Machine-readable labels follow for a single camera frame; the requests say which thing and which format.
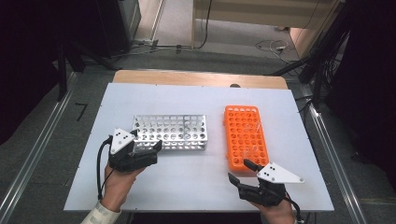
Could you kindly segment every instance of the hand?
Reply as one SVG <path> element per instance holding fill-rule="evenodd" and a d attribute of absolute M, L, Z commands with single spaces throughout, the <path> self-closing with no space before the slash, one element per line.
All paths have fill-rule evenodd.
<path fill-rule="evenodd" d="M 121 206 L 126 201 L 126 196 L 131 190 L 136 177 L 146 168 L 141 168 L 129 173 L 113 171 L 105 183 L 105 195 L 101 201 L 102 206 L 113 212 L 119 212 Z M 105 176 L 108 176 L 112 168 L 108 165 L 105 168 Z"/>
<path fill-rule="evenodd" d="M 257 203 L 251 203 L 260 209 L 267 221 L 271 224 L 293 224 L 294 216 L 291 204 L 286 200 L 280 202 L 278 206 L 264 207 Z"/>

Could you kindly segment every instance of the wire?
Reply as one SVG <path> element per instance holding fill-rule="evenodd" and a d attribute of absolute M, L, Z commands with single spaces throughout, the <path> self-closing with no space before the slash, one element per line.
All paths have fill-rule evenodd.
<path fill-rule="evenodd" d="M 100 180 L 100 162 L 101 162 L 101 158 L 102 158 L 102 151 L 103 148 L 105 147 L 105 145 L 107 144 L 111 144 L 111 141 L 113 140 L 113 136 L 109 136 L 107 138 L 107 140 L 105 140 L 102 145 L 99 147 L 99 151 L 98 151 L 98 156 L 96 159 L 96 187 L 98 189 L 98 200 L 102 200 L 103 199 L 103 194 L 102 194 L 102 189 L 101 188 L 101 180 Z"/>
<path fill-rule="evenodd" d="M 291 199 L 290 195 L 286 192 L 286 195 L 289 197 L 284 197 L 283 199 L 286 200 L 287 202 L 293 204 L 293 207 L 296 209 L 296 219 L 297 219 L 297 223 L 304 223 L 303 219 L 301 218 L 301 210 L 300 210 L 300 206 Z"/>
<path fill-rule="evenodd" d="M 317 11 L 317 8 L 318 8 L 318 5 L 319 5 L 319 1 L 320 0 L 317 1 L 317 5 L 315 6 L 314 10 L 312 11 L 312 14 L 311 14 L 311 17 L 309 18 L 309 21 L 306 23 L 305 27 L 298 34 L 297 39 L 296 39 L 296 44 L 298 43 L 298 39 L 300 38 L 300 35 L 303 32 L 303 30 L 309 25 L 309 23 L 311 23 L 312 18 L 314 17 L 315 12 Z"/>
<path fill-rule="evenodd" d="M 206 44 L 206 40 L 207 40 L 207 33 L 208 33 L 207 26 L 209 24 L 209 16 L 210 16 L 211 8 L 212 8 L 212 2 L 213 2 L 213 0 L 210 0 L 209 8 L 207 9 L 206 24 L 205 24 L 205 39 L 204 39 L 204 42 L 201 44 L 200 47 L 192 48 L 191 46 L 185 46 L 185 45 L 184 46 L 182 46 L 182 45 L 157 45 L 157 46 L 152 46 L 152 47 L 154 47 L 154 48 L 158 47 L 158 48 L 163 48 L 163 49 L 168 49 L 169 48 L 169 49 L 189 49 L 189 50 L 197 50 L 197 49 L 203 48 L 204 45 Z M 151 53 L 151 52 L 154 52 L 154 51 L 157 51 L 157 50 L 151 50 L 151 51 L 142 52 L 142 53 Z"/>
<path fill-rule="evenodd" d="M 148 50 L 148 51 L 141 51 L 141 52 L 134 52 L 134 53 L 125 53 L 125 54 L 120 54 L 120 55 L 116 55 L 116 56 L 113 56 L 113 57 L 123 57 L 123 56 L 128 56 L 128 55 L 147 54 L 147 53 L 153 53 L 153 52 L 160 51 L 160 50 L 165 50 L 165 49 L 178 49 L 178 48 L 177 47 L 156 47 L 156 49 L 151 49 L 151 50 Z"/>
<path fill-rule="evenodd" d="M 209 24 L 209 16 L 210 16 L 210 9 L 212 8 L 212 0 L 210 0 L 209 2 L 209 8 L 207 9 L 207 15 L 206 15 L 206 25 L 205 25 L 205 39 L 204 39 L 204 43 L 201 44 L 200 47 L 198 47 L 197 49 L 201 49 L 207 40 L 207 25 Z"/>
<path fill-rule="evenodd" d="M 201 27 L 201 40 L 202 39 L 204 39 L 203 38 L 203 34 L 204 34 L 204 27 L 202 26 L 202 24 L 204 23 L 204 11 L 203 10 L 201 10 L 201 24 L 200 24 L 200 27 Z"/>
<path fill-rule="evenodd" d="M 265 43 L 265 42 L 270 42 L 269 45 L 269 49 L 263 49 L 261 43 Z M 273 44 L 274 43 L 280 43 L 283 42 L 285 43 L 285 45 L 283 46 L 278 46 L 278 48 L 282 48 L 280 49 L 279 53 L 276 53 L 273 49 Z M 283 59 L 282 57 L 280 57 L 280 54 L 285 50 L 285 48 L 287 48 L 289 46 L 289 42 L 286 40 L 262 40 L 258 43 L 255 44 L 256 49 L 262 50 L 262 51 L 271 51 L 278 59 L 280 59 L 281 61 L 285 62 L 285 63 L 291 63 L 290 61 L 287 61 L 285 59 Z"/>
<path fill-rule="evenodd" d="M 307 99 L 309 99 L 309 100 L 306 101 L 306 103 L 305 103 L 305 105 L 303 106 L 303 108 L 301 108 L 301 109 L 298 111 L 298 113 L 303 112 L 303 125 L 304 125 L 304 126 L 305 126 L 305 124 L 306 124 L 306 115 L 308 114 L 307 112 L 308 112 L 309 106 L 311 106 L 311 105 L 314 103 L 314 101 L 313 101 L 312 98 L 307 98 Z"/>
<path fill-rule="evenodd" d="M 321 65 L 323 67 L 321 69 L 321 73 L 318 74 L 322 76 L 322 86 L 327 91 L 332 89 L 332 78 L 334 77 L 335 72 L 338 68 L 338 62 L 340 62 L 336 59 L 338 50 L 341 48 L 341 45 L 344 44 L 348 37 L 349 32 L 344 32 L 341 35 L 341 38 L 338 39 L 334 47 L 328 53 L 326 61 Z"/>
<path fill-rule="evenodd" d="M 294 101 L 311 99 L 312 97 L 314 97 L 314 96 L 313 95 L 302 96 L 302 97 L 299 97 L 299 98 L 295 98 Z"/>
<path fill-rule="evenodd" d="M 113 172 L 116 170 L 116 167 L 119 165 L 119 162 L 117 162 L 116 166 L 111 170 L 110 174 L 106 176 L 105 181 L 102 184 L 102 187 L 100 188 L 101 193 L 103 192 L 103 188 L 105 187 L 105 183 L 107 182 L 108 178 L 113 174 Z"/>

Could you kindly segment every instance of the sleeve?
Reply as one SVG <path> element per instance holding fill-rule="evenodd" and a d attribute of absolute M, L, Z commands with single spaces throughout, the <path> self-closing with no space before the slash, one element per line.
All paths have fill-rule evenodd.
<path fill-rule="evenodd" d="M 96 206 L 84 218 L 81 224 L 113 224 L 120 214 L 121 212 L 112 212 L 103 207 L 100 202 L 97 202 Z"/>

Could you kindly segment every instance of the gray floor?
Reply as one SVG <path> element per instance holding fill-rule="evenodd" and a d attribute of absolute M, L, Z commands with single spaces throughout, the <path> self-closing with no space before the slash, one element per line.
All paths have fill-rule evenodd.
<path fill-rule="evenodd" d="M 165 1 L 163 13 L 154 39 L 159 45 L 191 44 L 192 1 Z M 194 46 L 201 46 L 205 39 L 206 20 L 196 20 Z M 203 52 L 215 52 L 277 59 L 270 50 L 286 46 L 281 58 L 286 61 L 298 60 L 289 30 L 279 31 L 275 26 L 247 24 L 228 21 L 210 21 L 207 26 L 207 41 Z"/>
<path fill-rule="evenodd" d="M 179 44 L 178 42 L 171 43 L 169 39 L 165 40 L 166 38 L 161 37 L 160 39 L 165 41 L 163 44 Z M 214 43 L 208 41 L 208 46 L 210 45 L 214 45 Z M 247 56 L 246 54 L 237 55 L 230 51 L 209 51 L 203 49 L 202 51 L 182 51 L 180 54 L 176 54 L 174 50 L 162 50 L 149 54 L 115 58 L 111 62 L 124 69 L 165 69 L 248 75 L 270 74 L 285 65 L 271 52 L 266 55 L 256 55 L 251 51 L 251 55 Z M 79 223 L 87 215 L 87 213 L 64 212 L 63 208 L 106 84 L 111 82 L 115 74 L 114 71 L 108 71 L 101 65 L 89 64 L 84 73 L 78 76 L 78 82 L 70 101 L 15 207 L 9 223 Z M 303 96 L 294 72 L 283 77 L 288 81 L 288 86 L 295 98 Z M 26 118 L 12 138 L 0 146 L 1 197 L 4 197 L 9 184 L 21 169 L 44 127 L 55 106 L 57 91 L 58 88 L 55 87 Z M 75 103 L 88 104 L 80 121 L 77 119 L 82 108 Z M 296 103 L 302 108 L 305 101 Z M 396 223 L 396 214 L 394 213 L 396 194 L 384 173 L 372 164 L 362 164 L 350 159 L 354 149 L 350 145 L 346 128 L 325 105 L 322 105 L 321 108 L 334 147 L 361 201 L 368 223 Z M 309 115 L 305 126 L 318 155 L 318 164 L 323 178 L 328 182 L 327 188 L 335 208 L 334 212 L 317 213 L 318 223 L 352 223 L 318 132 Z M 128 215 L 123 214 L 118 223 L 126 223 L 127 219 Z"/>

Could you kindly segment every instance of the white table surface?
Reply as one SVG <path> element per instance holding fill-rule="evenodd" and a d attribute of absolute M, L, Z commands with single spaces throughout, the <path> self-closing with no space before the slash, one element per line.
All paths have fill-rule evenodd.
<path fill-rule="evenodd" d="M 134 115 L 206 115 L 206 151 L 160 152 L 158 163 L 137 177 L 123 210 L 141 212 L 257 211 L 240 200 L 227 173 L 223 113 L 226 105 L 259 108 L 270 161 L 304 178 L 287 184 L 291 198 L 305 211 L 332 211 L 291 91 L 110 83 L 82 155 L 64 210 L 89 211 L 97 202 L 96 156 L 115 128 L 131 131 Z M 108 147 L 102 155 L 102 172 Z M 236 175 L 258 186 L 256 177 Z"/>

